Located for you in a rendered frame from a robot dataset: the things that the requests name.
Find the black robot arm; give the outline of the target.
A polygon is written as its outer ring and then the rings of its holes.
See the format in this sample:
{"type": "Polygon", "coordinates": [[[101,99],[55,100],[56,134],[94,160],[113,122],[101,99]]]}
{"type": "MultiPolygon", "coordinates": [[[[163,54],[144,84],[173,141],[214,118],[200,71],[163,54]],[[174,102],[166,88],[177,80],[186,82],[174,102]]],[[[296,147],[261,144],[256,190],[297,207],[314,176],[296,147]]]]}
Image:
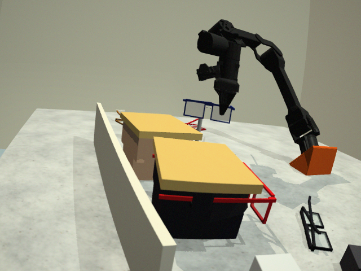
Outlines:
{"type": "MultiPolygon", "coordinates": [[[[259,34],[249,33],[234,28],[228,20],[219,20],[208,32],[200,31],[197,40],[197,48],[201,53],[219,56],[240,61],[241,48],[249,46],[255,54],[256,59],[270,71],[287,105],[288,114],[285,119],[289,131],[301,150],[301,154],[312,146],[319,146],[316,136],[320,135],[313,118],[301,107],[292,84],[285,71],[285,60],[283,53],[271,41],[263,39],[259,34]],[[261,56],[257,53],[256,47],[260,44],[271,47],[261,56]],[[307,133],[309,130],[311,132],[307,133]],[[307,133],[307,134],[305,134],[307,133]],[[301,135],[305,134],[303,137],[301,135]]],[[[197,69],[199,81],[210,78],[221,78],[220,64],[208,67],[207,64],[200,64],[197,69]]]]}

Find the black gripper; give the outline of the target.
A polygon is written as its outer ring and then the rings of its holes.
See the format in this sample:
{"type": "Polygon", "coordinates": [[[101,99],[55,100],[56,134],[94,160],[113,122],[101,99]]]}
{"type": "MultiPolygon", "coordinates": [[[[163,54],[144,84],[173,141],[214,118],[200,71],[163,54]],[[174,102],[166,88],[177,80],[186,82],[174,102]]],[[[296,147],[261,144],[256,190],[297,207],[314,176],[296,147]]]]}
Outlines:
{"type": "Polygon", "coordinates": [[[216,78],[214,90],[219,95],[219,114],[224,115],[230,103],[239,92],[238,71],[240,63],[238,60],[219,58],[221,78],[216,78]]]}

